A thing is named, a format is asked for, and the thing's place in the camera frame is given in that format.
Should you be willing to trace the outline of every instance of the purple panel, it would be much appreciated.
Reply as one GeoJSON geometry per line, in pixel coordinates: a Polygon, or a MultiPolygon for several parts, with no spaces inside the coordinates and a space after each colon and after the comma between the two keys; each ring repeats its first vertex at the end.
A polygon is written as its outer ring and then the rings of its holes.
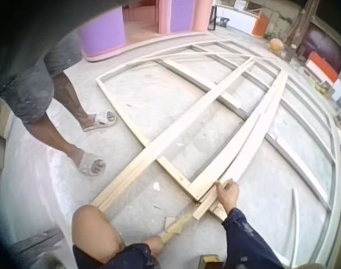
{"type": "Polygon", "coordinates": [[[80,28],[78,32],[85,54],[101,54],[125,43],[122,8],[116,8],[80,28]]]}
{"type": "Polygon", "coordinates": [[[172,0],[170,31],[190,31],[194,16],[195,0],[172,0]]]}

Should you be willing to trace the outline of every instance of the gray floor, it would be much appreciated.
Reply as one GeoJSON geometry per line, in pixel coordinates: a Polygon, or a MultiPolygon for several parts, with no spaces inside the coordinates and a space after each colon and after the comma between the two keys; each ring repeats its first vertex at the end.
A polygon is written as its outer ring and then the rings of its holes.
{"type": "MultiPolygon", "coordinates": [[[[258,53],[263,50],[265,55],[271,55],[261,40],[246,36],[239,38],[236,33],[223,29],[215,34],[168,40],[99,63],[83,60],[68,69],[66,74],[86,111],[94,112],[112,110],[96,87],[95,77],[156,50],[202,40],[232,38],[255,48],[258,53]]],[[[207,48],[221,51],[214,45],[207,48]]],[[[231,72],[206,56],[198,57],[196,61],[189,58],[177,61],[214,83],[219,83],[231,72]]],[[[242,59],[232,61],[240,64],[242,59]]],[[[281,65],[298,76],[290,66],[282,62],[281,65]]],[[[253,67],[251,72],[268,84],[273,82],[273,78],[258,67],[253,67]]],[[[204,95],[196,86],[156,63],[132,68],[108,80],[106,85],[149,140],[157,137],[204,95]]],[[[241,101],[242,108],[248,113],[264,95],[261,89],[243,77],[227,92],[241,101]]],[[[311,118],[307,108],[290,92],[286,91],[284,95],[305,118],[314,122],[313,127],[329,145],[328,133],[311,118]]],[[[32,138],[15,119],[7,142],[6,166],[0,178],[0,230],[8,244],[58,225],[66,237],[63,248],[71,246],[70,224],[74,211],[90,203],[142,150],[122,121],[110,129],[83,133],[76,120],[56,101],[52,102],[48,112],[67,140],[105,159],[106,172],[96,178],[81,175],[66,156],[32,138]]],[[[164,156],[191,181],[241,122],[238,116],[216,101],[171,144],[164,156]]],[[[332,167],[293,116],[279,108],[269,132],[283,137],[324,189],[330,191],[332,167]]],[[[325,210],[285,159],[264,141],[239,184],[239,208],[269,245],[287,258],[291,256],[294,232],[291,189],[298,189],[301,230],[296,264],[307,262],[322,230],[325,210]]],[[[125,242],[134,243],[162,230],[166,216],[182,217],[192,208],[193,202],[154,163],[107,212],[107,216],[125,242]]],[[[226,257],[225,231],[209,214],[201,221],[191,223],[167,244],[160,262],[165,269],[196,268],[199,256],[205,253],[226,257]]],[[[70,254],[63,255],[62,260],[68,268],[74,268],[70,254]]]]}

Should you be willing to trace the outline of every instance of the man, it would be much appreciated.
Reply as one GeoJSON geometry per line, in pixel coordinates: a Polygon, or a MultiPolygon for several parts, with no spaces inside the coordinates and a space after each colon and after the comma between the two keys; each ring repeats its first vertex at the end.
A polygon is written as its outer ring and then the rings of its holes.
{"type": "Polygon", "coordinates": [[[77,37],[68,35],[42,60],[11,76],[1,88],[0,97],[35,138],[64,152],[82,173],[95,176],[105,169],[105,163],[99,157],[67,142],[46,112],[54,98],[75,117],[84,132],[116,123],[116,116],[112,112],[87,114],[80,104],[72,83],[63,71],[81,59],[77,37]]]}
{"type": "MultiPolygon", "coordinates": [[[[239,186],[228,181],[217,182],[217,198],[228,214],[222,223],[226,230],[227,261],[225,269],[283,268],[264,239],[247,223],[236,208],[239,186]]],[[[73,215],[73,253],[79,269],[143,269],[155,268],[156,257],[163,249],[159,237],[125,247],[122,238],[94,206],[83,206],[73,215]]]]}

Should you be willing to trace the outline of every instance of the knee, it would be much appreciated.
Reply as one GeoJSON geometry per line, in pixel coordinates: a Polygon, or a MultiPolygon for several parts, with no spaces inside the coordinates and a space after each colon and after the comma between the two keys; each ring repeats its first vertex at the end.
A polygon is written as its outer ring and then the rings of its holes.
{"type": "Polygon", "coordinates": [[[87,220],[92,218],[93,216],[97,216],[100,214],[100,211],[97,207],[92,205],[84,205],[81,206],[79,209],[76,210],[76,212],[73,214],[72,217],[72,225],[74,225],[76,222],[87,220]]]}

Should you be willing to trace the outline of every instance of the dark blue sleeve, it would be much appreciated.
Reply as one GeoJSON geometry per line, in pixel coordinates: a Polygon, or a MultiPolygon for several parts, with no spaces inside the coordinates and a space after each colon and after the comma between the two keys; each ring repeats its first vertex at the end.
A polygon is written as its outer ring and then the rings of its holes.
{"type": "Polygon", "coordinates": [[[152,262],[150,253],[146,244],[128,245],[100,269],[144,269],[152,262]]]}
{"type": "Polygon", "coordinates": [[[241,210],[231,210],[222,225],[227,240],[225,269],[235,269],[241,264],[247,269],[283,268],[270,246],[247,223],[241,210]]]}

